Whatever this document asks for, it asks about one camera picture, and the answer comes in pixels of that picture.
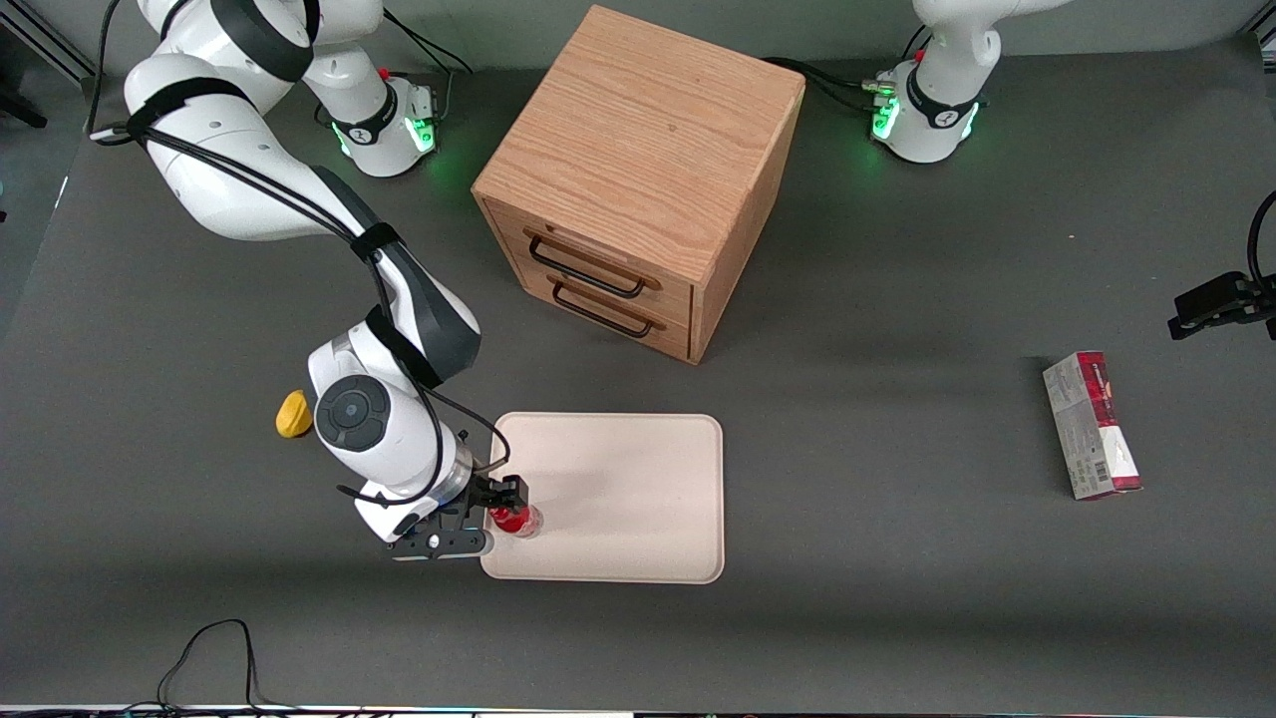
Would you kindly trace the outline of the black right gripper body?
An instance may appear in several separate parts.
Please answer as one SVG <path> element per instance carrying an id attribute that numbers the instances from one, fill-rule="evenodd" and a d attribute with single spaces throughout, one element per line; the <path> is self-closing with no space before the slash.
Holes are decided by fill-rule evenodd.
<path id="1" fill-rule="evenodd" d="M 472 476 L 470 482 L 450 502 L 439 508 L 439 525 L 443 532 L 478 529 L 486 513 L 484 501 L 500 500 L 500 480 L 489 476 Z"/>

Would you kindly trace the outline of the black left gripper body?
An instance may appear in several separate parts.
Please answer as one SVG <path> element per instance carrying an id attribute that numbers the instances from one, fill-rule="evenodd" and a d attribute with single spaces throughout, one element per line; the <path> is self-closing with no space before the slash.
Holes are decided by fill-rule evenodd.
<path id="1" fill-rule="evenodd" d="M 1276 341 L 1273 281 L 1273 274 L 1261 275 L 1256 281 L 1242 274 L 1236 281 L 1238 296 L 1245 295 L 1245 298 L 1240 300 L 1242 309 L 1238 310 L 1236 323 L 1261 321 L 1271 341 Z"/>

